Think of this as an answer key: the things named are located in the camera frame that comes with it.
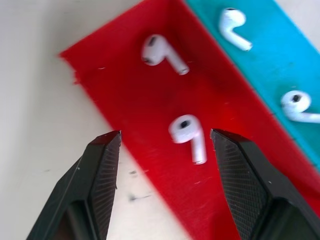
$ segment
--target teal tray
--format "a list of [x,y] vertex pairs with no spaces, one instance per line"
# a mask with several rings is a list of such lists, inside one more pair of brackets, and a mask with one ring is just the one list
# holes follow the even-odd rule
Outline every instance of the teal tray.
[[[307,112],[320,113],[320,55],[317,50],[273,0],[186,2],[320,171],[320,124],[290,121],[280,105],[283,94],[301,90],[312,98]],[[246,23],[234,31],[253,43],[249,52],[239,50],[220,35],[218,21],[224,8],[236,8],[246,15]]]

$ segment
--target white earbud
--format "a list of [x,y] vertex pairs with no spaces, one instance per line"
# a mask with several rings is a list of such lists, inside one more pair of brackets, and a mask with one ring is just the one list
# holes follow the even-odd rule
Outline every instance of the white earbud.
[[148,37],[143,45],[142,60],[150,66],[155,66],[167,59],[179,75],[189,72],[189,67],[184,63],[165,37],[154,34]]
[[169,126],[169,132],[176,144],[191,141],[194,164],[204,164],[207,161],[204,132],[195,116],[183,115],[178,117]]
[[320,114],[303,112],[311,105],[311,97],[303,91],[287,92],[281,99],[281,105],[291,121],[320,124]]
[[246,16],[243,12],[231,7],[225,8],[220,17],[219,30],[230,43],[243,51],[249,51],[252,43],[234,32],[234,28],[242,26],[245,22]]

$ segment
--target earbud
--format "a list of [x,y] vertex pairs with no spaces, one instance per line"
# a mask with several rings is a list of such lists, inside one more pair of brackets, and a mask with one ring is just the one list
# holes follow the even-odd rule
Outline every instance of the earbud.
[[291,121],[320,124],[320,114],[303,112],[311,105],[311,97],[303,91],[287,92],[281,99],[281,105]]
[[245,22],[246,16],[243,12],[231,7],[225,8],[220,17],[219,30],[230,43],[243,51],[249,51],[252,43],[234,32],[234,28],[242,26]]
[[191,141],[194,164],[204,164],[207,161],[204,132],[195,116],[183,115],[178,117],[169,126],[169,132],[176,144]]
[[155,66],[167,59],[179,75],[189,72],[189,67],[184,63],[165,37],[154,34],[148,37],[143,45],[142,60],[145,64]]

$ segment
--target white surface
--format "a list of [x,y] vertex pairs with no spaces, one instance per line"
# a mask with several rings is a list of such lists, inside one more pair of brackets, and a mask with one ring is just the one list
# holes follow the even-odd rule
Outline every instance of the white surface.
[[[0,239],[25,239],[57,180],[110,131],[57,54],[137,1],[0,0]],[[279,2],[320,49],[320,1]],[[125,148],[120,162],[108,239],[188,239]]]

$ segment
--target red surface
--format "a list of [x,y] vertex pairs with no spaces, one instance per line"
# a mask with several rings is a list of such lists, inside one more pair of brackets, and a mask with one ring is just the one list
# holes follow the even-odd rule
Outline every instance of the red surface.
[[[147,66],[142,44],[163,34],[190,67]],[[221,128],[255,141],[320,213],[320,178],[304,155],[181,0],[146,0],[61,54],[77,81],[197,240],[239,239],[209,138]],[[178,116],[201,121],[208,162],[193,165],[190,143],[168,132]]]

